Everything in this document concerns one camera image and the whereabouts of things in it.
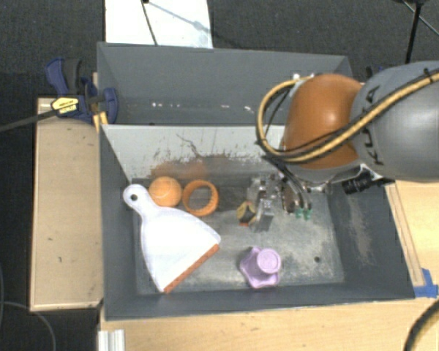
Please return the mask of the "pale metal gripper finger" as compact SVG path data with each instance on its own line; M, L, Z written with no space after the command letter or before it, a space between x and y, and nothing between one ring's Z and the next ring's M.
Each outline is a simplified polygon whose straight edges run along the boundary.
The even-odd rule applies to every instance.
M258 204L262 199L266 199L267 197L267 180L263 178L252 178L247 188L247 199L254 204Z
M254 233L268 232L273 218L273 201L268 199L260 199L255 206L255 216L249 227Z

